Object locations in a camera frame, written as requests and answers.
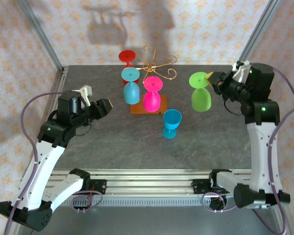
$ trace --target orange wooden board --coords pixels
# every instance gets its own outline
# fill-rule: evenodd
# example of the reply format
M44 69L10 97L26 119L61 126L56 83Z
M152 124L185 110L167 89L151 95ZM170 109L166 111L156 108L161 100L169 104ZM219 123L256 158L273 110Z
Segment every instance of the orange wooden board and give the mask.
M166 110L168 110L168 101L167 101L167 95L161 94L161 104L160 109L156 112L150 113L147 112L143 108L143 95L141 96L141 100L137 104L130 105L129 112L130 114L164 114Z

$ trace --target vertical metal pole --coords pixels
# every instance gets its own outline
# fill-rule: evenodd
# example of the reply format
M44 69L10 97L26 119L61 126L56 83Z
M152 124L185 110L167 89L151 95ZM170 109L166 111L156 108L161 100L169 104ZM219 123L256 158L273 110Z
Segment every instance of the vertical metal pole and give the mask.
M282 0L270 0L257 23L247 45L245 46L239 60L244 61L248 60L251 57L257 43L260 41L261 36L264 34L267 26L271 22L277 8L279 7Z
M20 5L21 9L23 10L24 14L26 15L27 19L29 20L30 24L32 25L34 31L36 32L38 38L40 39L42 45L46 49L49 57L51 58L54 66L58 70L59 73L63 71L63 67L60 63L60 60L56 53L54 52L47 36L45 35L43 29L41 28L33 9L30 7L30 4L27 0L17 0L18 4Z

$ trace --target patterned wallpaper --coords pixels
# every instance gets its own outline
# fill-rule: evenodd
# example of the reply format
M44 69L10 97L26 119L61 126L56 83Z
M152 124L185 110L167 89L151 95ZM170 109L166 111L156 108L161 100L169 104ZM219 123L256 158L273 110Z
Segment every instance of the patterned wallpaper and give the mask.
M278 68L294 86L294 0L283 0L251 61ZM280 105L281 117L294 107L293 94L280 76L272 84L271 96ZM284 190L291 194L290 208L294 219L294 114L281 127L278 141L280 175Z
M27 167L31 146L20 113L29 99L49 92L56 75L48 55L15 0L0 1L0 201L8 200ZM47 97L30 105L25 127L36 138ZM6 219L0 215L0 235Z
M121 64L157 46L178 64L232 64L269 0L29 0L61 63Z

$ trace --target cable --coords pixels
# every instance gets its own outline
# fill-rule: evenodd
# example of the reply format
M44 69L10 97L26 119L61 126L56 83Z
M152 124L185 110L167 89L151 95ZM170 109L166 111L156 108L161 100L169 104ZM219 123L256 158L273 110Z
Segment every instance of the cable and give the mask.
M84 209L84 210L83 210L84 212L87 212L87 211L89 211L89 210L92 210L93 208L95 208L96 206L98 206L98 205L102 202L102 200L103 200L103 196L102 196L101 192L98 192L98 191L95 191L95 190L78 191L78 192L76 192L76 193L74 193L74 194L80 194L80 193L96 193L96 194L98 194L98 195L101 196L99 202L97 202L97 203L94 204L93 206L88 207L87 209ZM83 199L85 199L85 200L87 201L87 203L88 203L89 205L91 205L91 202L90 202L89 198L87 198L87 197L83 197L83 196L77 196L77 197L75 197L75 198L71 201L71 208L72 208L74 211L79 212L79 209L75 209L75 208L74 208L74 205L73 205L74 201L75 201L76 199L78 199L78 198L83 198Z
M286 83L289 85L293 95L294 95L294 87L291 85L290 81L288 80L288 78L278 69L273 68L273 70L275 70L278 74L280 74L284 80L286 81ZM285 235L286 231L287 231L287 223L288 223L288 219L285 216L284 210L282 208L281 202L279 200L279 196L276 192L275 189L275 185L274 185L274 176L273 176L273 169L272 169L272 143L273 140L278 132L278 130L280 129L280 127L282 126L282 124L285 122L285 120L294 112L294 108L292 108L290 111L288 111L285 116L282 118L281 122L279 123L279 125L275 128L275 130L273 131L270 140L269 140L269 147L268 147L268 165L269 165L269 178L270 178L270 184L271 184L271 188L273 191L273 195L274 198L277 202L277 205L279 207L281 216L282 216L282 221L283 221L283 229L282 232L277 234L273 229L271 229L268 224L261 218L261 216L258 214L258 212L256 210L253 209L254 213L256 214L256 216L260 219L260 221L264 224L264 226L274 235Z
M85 136L88 132L89 132L89 130L92 128L92 124L91 123L89 123L89 128L88 128L88 130L84 133L84 134L81 134L81 135L75 135L75 136Z
M222 204L223 204L223 210L213 210L213 209L208 209L208 208L205 206L205 204L204 204L204 197L205 197L206 195L208 195L208 194L216 195L216 196L218 196L218 197L221 199ZM233 206L233 207L231 207L231 208L229 208L229 209L226 209L227 203L225 203L225 202L224 202L224 199L221 197L221 195L220 195L219 193L216 193L216 192L207 192L207 193L205 193L205 194L201 197L201 204L202 204L202 206L203 206L207 211L209 211L209 212L213 212L213 213L218 213L218 212L220 212L220 213L222 213L222 212L228 212L228 211L231 211L231 210L233 210L234 208L237 207L237 206L235 205L235 206Z
M23 134L25 135L25 137L28 139L28 141L30 142L32 148L33 148L33 151L34 151L34 159L35 159L35 163L34 163L34 167L33 167L33 171L28 179L28 182L26 183L24 189L22 190L22 192L20 193L20 195L18 196L12 210L11 210L11 213L9 215L9 218L8 218L8 221L5 225L5 229L4 229L4 235L8 235L9 232L10 232L10 229L11 229L11 225L12 225L12 218L13 218L13 215L14 215L14 212L17 208L17 206L19 205L20 201L22 200L24 194L26 193L26 191L28 190L29 186L31 185L33 179L34 179L34 176L37 172L37 169L38 169L38 153L37 153L37 148L36 148L36 144L35 142L33 141L33 139L28 135L28 133L26 132L25 130L25 127L24 127L24 114L25 114L25 110L26 108L31 104L31 102L33 102L34 100L42 97L42 96L45 96L45 95L51 95L51 94L61 94L61 92L51 92L51 93L44 93L44 94L40 94L36 97L34 97L33 99L31 99L23 108L22 112L21 112L21 129L22 129L22 132Z
M227 111L229 111L231 114L234 114L234 115L236 115L236 116L240 116L240 115L242 115L242 113L240 113L240 114L236 114L236 113L232 112L231 110L229 110L229 109L227 108L226 104L225 104L225 101L224 101L223 105L224 105L225 109L226 109Z

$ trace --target purple cable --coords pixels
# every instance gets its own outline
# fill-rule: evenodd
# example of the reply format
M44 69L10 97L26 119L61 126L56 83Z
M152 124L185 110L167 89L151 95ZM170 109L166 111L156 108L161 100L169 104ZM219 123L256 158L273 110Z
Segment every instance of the purple cable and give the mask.
M100 192L98 192L98 191L94 191L94 190L86 190L86 191L78 191L78 192L75 192L74 194L79 194L79 193L96 193L96 194L98 194L98 195L101 196L99 202L97 202L97 203L94 204L93 206L90 206L89 208L85 209L85 210L84 210L85 212L87 212L87 211L89 211L89 210L92 210L93 208L95 208L96 206L98 206L98 205L102 202L102 200L103 200L103 196L102 196L102 194L101 194ZM76 212L78 212L79 210L74 208L73 203L74 203L74 201L75 201L76 199L78 199L78 198L83 198L83 199L85 199L89 204L91 203L87 197L83 197L83 196L77 196L77 197L75 197L75 198L71 201L71 208L72 208L74 211L76 211Z
M218 196L218 197L221 199L221 201L222 201L222 203L223 203L223 210L211 210L211 209L208 209L208 208L205 206L205 204L204 204L204 197L205 197L206 195L208 195L208 194L216 195L216 196ZM213 212L213 213L217 213L217 212L220 212L220 213L222 213L222 212L228 212L228 211L233 210L234 208L236 208L236 205L235 205L235 206L233 206L233 207L231 207L231 208L229 208L229 209L225 209L226 206L227 206L227 204L225 204L224 199L221 197L221 195L218 194L218 193L216 193L216 192L207 192L207 193L205 193L205 194L201 197L201 204L202 204L202 206L203 206L207 211L209 211L209 212Z
M276 68L273 68L278 74L280 74L284 80L286 81L286 83L289 85L293 95L294 95L294 87L291 85L290 81L288 80L288 78L278 69ZM280 212L281 212L281 216L282 216L282 221L283 221L283 229L282 229L282 232L277 234L274 230L272 230L268 224L261 218L261 216L258 214L258 212L256 210L253 210L254 213L256 214L256 216L260 219L260 221L264 224L264 226L273 234L275 235L285 235L286 234L286 230L287 230L287 223L288 223L288 219L287 217L285 216L285 213L284 213L284 210L282 208L282 205L281 205L281 202L279 200L279 196L276 192L276 189L275 189L275 185L274 185L274 176L273 176L273 169L272 169L272 143L273 143L273 139L274 137L276 136L278 130L280 129L280 127L282 126L282 124L285 122L285 120L294 112L294 108L291 109L290 111L288 111L285 116L282 118L281 122L279 123L279 125L275 128L275 130L273 131L271 137L270 137L270 140L269 140L269 147L268 147L268 165L269 165L269 178L270 178L270 181L271 181L271 188L272 188L272 191L273 191L273 195L274 195L274 198L277 202L277 205L280 209Z
M22 132L23 134L25 135L25 137L28 139L28 141L30 142L31 146L33 147L33 151L34 151L34 159L35 159L35 162L34 163L34 167L33 167L33 171L28 179L28 182L26 183L24 189L22 190L22 192L20 193L20 195L18 196L17 198L17 201L15 202L12 210L11 210L11 213L9 215L9 218L8 218L8 221L5 225L5 229L4 229L4 235L8 235L9 232L10 232L10 229L11 229L11 225L12 225L12 218L13 218L13 215L14 215L14 212L17 208L17 206L19 205L21 199L20 198L23 198L24 194L26 193L26 191L28 190L29 186L31 185L33 179L34 179L34 176L37 172L37 169L38 169L38 166L37 166L37 162L38 162L38 153L37 153L37 148L36 148L36 144L35 142L33 141L33 139L28 135L28 133L26 132L25 130L25 127L24 127L24 114L25 114L25 110L26 108L31 104L31 102L33 102L34 100L42 97L42 96L45 96L45 95L51 95L51 94L61 94L61 92L50 92L50 93L44 93L44 94L40 94L36 97L34 97L33 99L31 99L23 108L22 112L21 112L21 128L22 128Z

